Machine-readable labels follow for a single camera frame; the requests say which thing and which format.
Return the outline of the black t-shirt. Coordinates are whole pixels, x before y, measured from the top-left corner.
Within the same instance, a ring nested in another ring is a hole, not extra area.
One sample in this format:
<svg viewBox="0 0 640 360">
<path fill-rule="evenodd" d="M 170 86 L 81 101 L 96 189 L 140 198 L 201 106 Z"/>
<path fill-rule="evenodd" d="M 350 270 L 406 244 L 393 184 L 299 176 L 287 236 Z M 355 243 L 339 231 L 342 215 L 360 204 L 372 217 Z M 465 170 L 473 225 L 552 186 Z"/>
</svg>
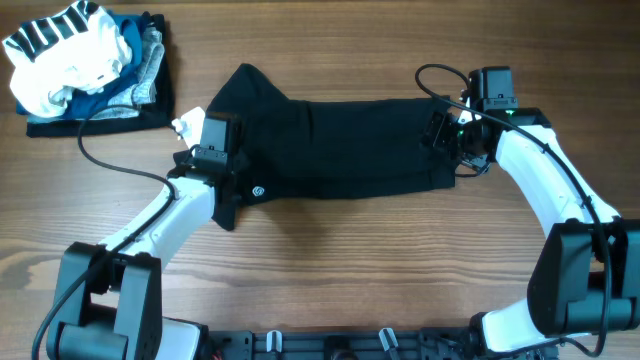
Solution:
<svg viewBox="0 0 640 360">
<path fill-rule="evenodd" d="M 237 208 L 279 198 L 360 199 L 455 184 L 452 167 L 422 144 L 432 114 L 448 110 L 434 99 L 293 100 L 242 64 L 208 109 L 241 119 L 239 145 L 252 161 L 246 203 L 214 213 L 228 231 Z"/>
</svg>

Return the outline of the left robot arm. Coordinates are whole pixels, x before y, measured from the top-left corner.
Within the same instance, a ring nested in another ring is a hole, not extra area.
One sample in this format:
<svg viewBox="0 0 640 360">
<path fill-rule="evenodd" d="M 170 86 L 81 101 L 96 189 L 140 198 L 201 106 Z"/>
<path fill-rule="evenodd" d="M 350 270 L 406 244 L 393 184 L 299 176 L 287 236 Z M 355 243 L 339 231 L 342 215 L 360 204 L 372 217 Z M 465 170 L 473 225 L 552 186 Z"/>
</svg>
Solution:
<svg viewBox="0 0 640 360">
<path fill-rule="evenodd" d="M 200 113 L 177 121 L 188 149 L 158 196 L 95 245 L 75 242 L 61 259 L 54 303 L 31 356 L 51 359 L 211 359 L 207 326 L 167 318 L 161 276 L 201 226 L 235 227 L 242 120 Z"/>
</svg>

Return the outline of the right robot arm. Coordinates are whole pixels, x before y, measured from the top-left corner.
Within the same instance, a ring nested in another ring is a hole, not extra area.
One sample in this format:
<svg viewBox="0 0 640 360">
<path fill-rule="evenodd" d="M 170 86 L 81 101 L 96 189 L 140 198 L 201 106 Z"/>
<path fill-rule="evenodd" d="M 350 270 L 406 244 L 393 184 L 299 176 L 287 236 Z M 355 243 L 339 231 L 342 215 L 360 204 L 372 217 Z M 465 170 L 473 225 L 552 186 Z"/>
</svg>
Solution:
<svg viewBox="0 0 640 360">
<path fill-rule="evenodd" d="M 609 333 L 639 326 L 639 223 L 593 191 L 539 109 L 520 107 L 509 68 L 461 78 L 460 113 L 436 115 L 428 145 L 469 168 L 470 177 L 498 164 L 546 241 L 525 298 L 476 314 L 446 343 L 466 359 L 509 359 L 564 344 L 596 358 Z"/>
</svg>

